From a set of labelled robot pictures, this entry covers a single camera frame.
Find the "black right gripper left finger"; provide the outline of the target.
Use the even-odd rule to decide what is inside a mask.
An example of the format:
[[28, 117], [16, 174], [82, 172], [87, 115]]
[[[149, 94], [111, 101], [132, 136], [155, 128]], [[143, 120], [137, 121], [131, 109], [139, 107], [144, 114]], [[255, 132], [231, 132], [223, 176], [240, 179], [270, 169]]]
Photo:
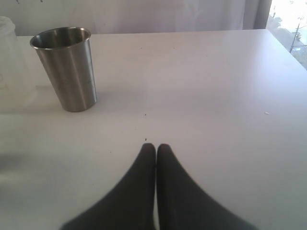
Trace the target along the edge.
[[141, 150], [119, 183], [91, 208], [66, 222], [63, 230], [153, 230], [155, 147]]

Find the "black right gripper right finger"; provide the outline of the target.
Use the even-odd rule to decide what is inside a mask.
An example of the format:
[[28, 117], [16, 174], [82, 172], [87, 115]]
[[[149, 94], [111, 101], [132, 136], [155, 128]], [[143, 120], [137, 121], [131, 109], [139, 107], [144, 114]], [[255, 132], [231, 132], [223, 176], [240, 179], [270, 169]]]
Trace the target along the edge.
[[161, 144], [157, 150], [156, 185], [162, 230], [256, 229], [206, 194], [167, 144]]

